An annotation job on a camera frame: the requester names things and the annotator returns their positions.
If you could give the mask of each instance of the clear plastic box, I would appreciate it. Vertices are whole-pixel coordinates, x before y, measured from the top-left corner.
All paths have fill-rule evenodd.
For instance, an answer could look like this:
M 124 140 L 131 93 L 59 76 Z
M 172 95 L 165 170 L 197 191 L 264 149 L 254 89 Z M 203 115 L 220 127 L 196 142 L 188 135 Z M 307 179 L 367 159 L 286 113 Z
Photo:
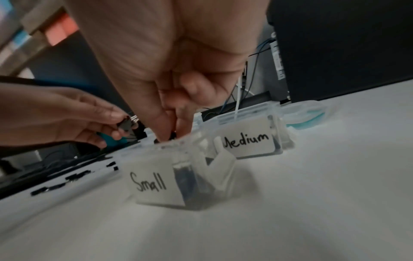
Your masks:
M 275 155 L 283 152 L 280 134 L 289 140 L 279 115 L 280 104 L 266 102 L 219 115 L 203 127 L 220 136 L 225 149 L 237 159 Z
M 113 157 L 137 203 L 191 210 L 229 195 L 236 161 L 203 128 L 160 144 L 146 138 Z

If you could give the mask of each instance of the table surface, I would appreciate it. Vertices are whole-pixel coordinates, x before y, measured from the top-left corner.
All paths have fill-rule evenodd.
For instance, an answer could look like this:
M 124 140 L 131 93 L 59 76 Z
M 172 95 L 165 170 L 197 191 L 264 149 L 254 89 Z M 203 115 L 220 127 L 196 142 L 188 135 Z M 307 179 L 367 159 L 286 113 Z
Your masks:
M 122 180 L 9 231 L 2 261 L 412 260 L 413 81 L 323 101 L 282 155 L 239 160 L 201 212 L 133 203 Z

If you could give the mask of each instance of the white table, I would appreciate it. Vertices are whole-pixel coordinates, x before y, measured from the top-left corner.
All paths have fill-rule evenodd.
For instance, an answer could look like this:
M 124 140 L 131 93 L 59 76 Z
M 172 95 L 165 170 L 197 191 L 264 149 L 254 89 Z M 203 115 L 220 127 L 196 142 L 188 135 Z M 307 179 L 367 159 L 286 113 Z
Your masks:
M 0 260 L 413 260 L 412 100 L 408 81 L 325 101 L 338 112 L 238 161 L 236 196 L 202 212 L 105 184 L 10 231 Z

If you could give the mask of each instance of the white cable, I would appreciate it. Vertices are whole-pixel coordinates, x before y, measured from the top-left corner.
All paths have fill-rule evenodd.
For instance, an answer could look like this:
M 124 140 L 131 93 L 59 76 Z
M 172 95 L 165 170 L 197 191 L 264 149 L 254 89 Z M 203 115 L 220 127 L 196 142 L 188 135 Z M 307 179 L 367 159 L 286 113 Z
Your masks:
M 238 78 L 238 93 L 237 93 L 237 104 L 235 105 L 235 118 L 237 117 L 238 108 L 240 107 L 241 102 L 241 87 L 242 87 L 242 79 L 241 77 Z

